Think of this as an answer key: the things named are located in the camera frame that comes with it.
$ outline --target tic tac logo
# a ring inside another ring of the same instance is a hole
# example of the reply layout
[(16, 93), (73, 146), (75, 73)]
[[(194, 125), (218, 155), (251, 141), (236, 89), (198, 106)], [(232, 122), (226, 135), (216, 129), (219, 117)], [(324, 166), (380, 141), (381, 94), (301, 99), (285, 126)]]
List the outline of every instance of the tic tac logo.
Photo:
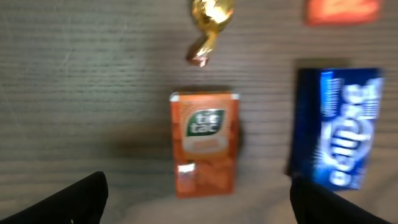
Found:
[(353, 178), (350, 172), (371, 149), (381, 83), (381, 78), (375, 78), (365, 86), (344, 86), (340, 116), (323, 124), (320, 162), (334, 167), (329, 178), (332, 184), (349, 185)]
[(187, 124), (187, 136), (209, 136), (216, 134), (224, 120), (224, 110), (197, 111)]

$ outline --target red package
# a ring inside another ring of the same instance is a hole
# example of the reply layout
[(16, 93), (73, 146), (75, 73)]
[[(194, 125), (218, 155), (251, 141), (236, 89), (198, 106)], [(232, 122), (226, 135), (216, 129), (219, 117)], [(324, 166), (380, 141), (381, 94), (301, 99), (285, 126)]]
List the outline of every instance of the red package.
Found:
[(307, 23), (344, 25), (375, 21), (381, 0), (309, 0)]

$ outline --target orange package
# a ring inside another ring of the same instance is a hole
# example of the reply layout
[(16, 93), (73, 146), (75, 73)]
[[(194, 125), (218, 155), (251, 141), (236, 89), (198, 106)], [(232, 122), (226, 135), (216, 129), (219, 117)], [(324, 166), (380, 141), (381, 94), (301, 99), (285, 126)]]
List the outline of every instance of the orange package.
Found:
[(230, 194), (238, 146), (239, 95), (173, 93), (172, 133), (177, 197)]
[(372, 22), (380, 7), (381, 0), (308, 0), (307, 22), (311, 26)]

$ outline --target gold wrapped candy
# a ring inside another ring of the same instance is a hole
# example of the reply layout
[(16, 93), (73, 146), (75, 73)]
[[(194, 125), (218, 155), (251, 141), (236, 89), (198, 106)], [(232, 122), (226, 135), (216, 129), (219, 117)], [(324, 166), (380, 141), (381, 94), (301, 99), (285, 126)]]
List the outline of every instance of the gold wrapped candy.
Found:
[(193, 0), (193, 18), (204, 36), (188, 52), (187, 60), (191, 64), (200, 67), (207, 64), (217, 36), (230, 22), (233, 12), (233, 0)]

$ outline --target gray wooden surface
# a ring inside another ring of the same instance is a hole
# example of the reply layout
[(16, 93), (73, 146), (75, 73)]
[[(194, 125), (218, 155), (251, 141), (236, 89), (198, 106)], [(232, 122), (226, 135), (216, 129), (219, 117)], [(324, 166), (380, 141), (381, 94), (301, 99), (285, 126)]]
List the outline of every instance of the gray wooden surface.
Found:
[[(103, 170), (102, 223), (295, 223), (282, 174), (298, 58), (382, 67), (381, 118), (360, 191), (342, 196), (398, 222), (398, 1), (378, 23), (309, 28), (302, 0), (237, 0), (206, 68), (186, 0), (0, 1), (0, 218)], [(168, 97), (186, 85), (241, 94), (236, 193), (174, 196)]]

